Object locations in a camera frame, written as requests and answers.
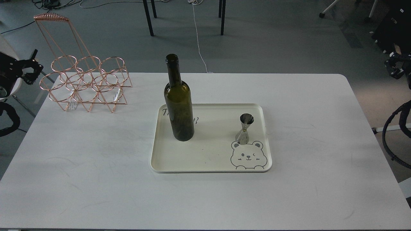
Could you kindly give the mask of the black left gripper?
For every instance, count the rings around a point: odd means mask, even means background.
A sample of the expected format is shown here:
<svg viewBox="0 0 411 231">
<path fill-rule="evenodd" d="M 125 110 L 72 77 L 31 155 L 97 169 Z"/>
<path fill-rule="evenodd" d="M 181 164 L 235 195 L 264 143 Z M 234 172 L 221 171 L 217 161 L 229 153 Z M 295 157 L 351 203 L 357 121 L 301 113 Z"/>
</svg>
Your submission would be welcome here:
<svg viewBox="0 0 411 231">
<path fill-rule="evenodd" d="M 35 49 L 29 59 L 13 61 L 13 76 L 21 78 L 28 85 L 32 85 L 44 68 L 35 60 L 37 53 L 38 50 Z"/>
</svg>

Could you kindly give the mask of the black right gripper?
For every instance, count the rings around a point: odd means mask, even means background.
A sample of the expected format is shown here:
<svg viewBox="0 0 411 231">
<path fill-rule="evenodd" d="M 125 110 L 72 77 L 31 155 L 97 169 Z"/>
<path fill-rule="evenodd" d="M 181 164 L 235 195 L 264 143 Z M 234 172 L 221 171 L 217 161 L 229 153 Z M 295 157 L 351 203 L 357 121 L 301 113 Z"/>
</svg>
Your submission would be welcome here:
<svg viewBox="0 0 411 231">
<path fill-rule="evenodd" d="M 392 52 L 389 59 L 384 62 L 387 72 L 390 77 L 400 79 L 404 74 L 407 78 L 410 77 L 410 61 L 411 54 L 399 54 Z"/>
</svg>

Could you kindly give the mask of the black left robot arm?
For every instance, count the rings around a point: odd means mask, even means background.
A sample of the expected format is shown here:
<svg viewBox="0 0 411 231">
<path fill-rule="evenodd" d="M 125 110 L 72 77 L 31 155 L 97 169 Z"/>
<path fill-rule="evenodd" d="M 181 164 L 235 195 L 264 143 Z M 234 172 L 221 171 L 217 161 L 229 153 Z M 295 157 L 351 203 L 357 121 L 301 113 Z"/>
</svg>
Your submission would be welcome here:
<svg viewBox="0 0 411 231">
<path fill-rule="evenodd" d="M 0 97 L 8 97 L 16 83 L 21 78 L 28 85 L 32 85 L 43 70 L 35 57 L 38 50 L 35 49 L 30 59 L 16 60 L 3 52 L 0 53 Z"/>
</svg>

